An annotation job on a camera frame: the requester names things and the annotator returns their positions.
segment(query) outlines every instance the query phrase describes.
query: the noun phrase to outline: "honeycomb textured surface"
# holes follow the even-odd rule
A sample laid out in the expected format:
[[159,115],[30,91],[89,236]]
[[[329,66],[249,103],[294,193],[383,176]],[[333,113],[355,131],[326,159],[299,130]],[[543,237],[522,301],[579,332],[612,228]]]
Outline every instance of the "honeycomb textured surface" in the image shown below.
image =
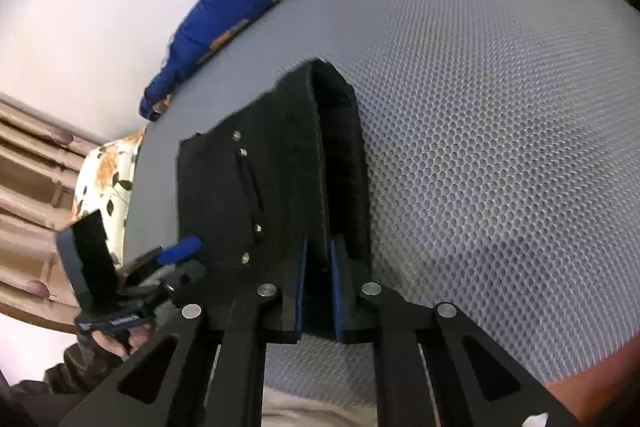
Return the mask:
[[[177,238],[179,141],[320,57],[358,97],[375,278],[542,382],[577,373],[640,326],[639,50],[623,0],[286,0],[150,126],[126,256]],[[372,350],[270,346],[265,383],[372,403]]]

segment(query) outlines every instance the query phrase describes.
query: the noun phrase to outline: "human hand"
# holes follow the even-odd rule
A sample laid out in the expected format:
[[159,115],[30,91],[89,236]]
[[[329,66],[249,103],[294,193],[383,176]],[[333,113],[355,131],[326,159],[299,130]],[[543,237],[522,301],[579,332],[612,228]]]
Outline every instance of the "human hand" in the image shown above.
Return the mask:
[[142,347],[146,341],[149,340],[154,331],[156,331],[155,324],[142,324],[141,326],[130,328],[130,351],[127,350],[127,347],[119,343],[116,338],[111,335],[105,335],[101,331],[93,331],[91,336],[94,338],[95,343],[102,349],[105,349],[114,355],[118,355],[119,357],[123,357],[125,355],[133,355],[138,348]]

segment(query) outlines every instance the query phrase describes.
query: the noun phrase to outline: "gray fabric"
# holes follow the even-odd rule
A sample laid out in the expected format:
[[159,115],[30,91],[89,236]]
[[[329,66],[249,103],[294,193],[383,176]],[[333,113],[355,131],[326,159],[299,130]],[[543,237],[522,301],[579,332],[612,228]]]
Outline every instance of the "gray fabric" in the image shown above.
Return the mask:
[[[286,0],[149,127],[125,256],[177,237],[178,141],[321,57],[358,97],[375,277],[576,373],[640,325],[639,44],[623,0]],[[270,347],[266,384],[371,402],[370,346]]]

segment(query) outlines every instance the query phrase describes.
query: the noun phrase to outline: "camouflage sleeve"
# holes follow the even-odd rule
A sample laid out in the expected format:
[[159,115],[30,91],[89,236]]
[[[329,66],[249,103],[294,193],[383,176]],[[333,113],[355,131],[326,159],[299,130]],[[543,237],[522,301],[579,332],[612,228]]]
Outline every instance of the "camouflage sleeve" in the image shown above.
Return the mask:
[[102,349],[89,335],[78,335],[78,343],[67,347],[63,362],[47,369],[44,382],[50,393],[88,393],[100,385],[122,359]]

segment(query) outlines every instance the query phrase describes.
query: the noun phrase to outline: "black garment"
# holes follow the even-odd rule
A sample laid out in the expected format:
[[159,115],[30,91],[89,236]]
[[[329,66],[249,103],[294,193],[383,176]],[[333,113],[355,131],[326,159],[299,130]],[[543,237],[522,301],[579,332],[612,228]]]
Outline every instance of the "black garment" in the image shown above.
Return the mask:
[[78,335],[78,343],[65,349],[63,362],[46,370],[44,381],[23,380],[9,388],[0,379],[0,425],[58,427],[121,363],[91,337]]
[[180,238],[197,235],[207,280],[185,297],[229,305],[307,246],[305,331],[334,336],[329,238],[370,262],[369,197],[353,88],[314,60],[212,131],[180,144]]

